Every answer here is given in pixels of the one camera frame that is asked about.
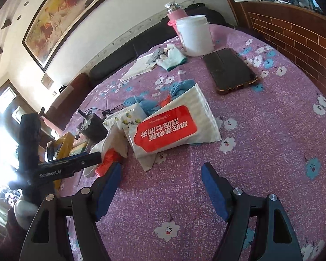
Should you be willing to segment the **person left hand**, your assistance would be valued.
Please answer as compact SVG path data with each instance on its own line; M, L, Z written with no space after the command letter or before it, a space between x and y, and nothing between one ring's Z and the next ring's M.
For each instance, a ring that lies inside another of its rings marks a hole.
M21 228L28 231L36 213L38 211L37 205L26 201L23 196L16 201L14 205L14 213L16 220Z

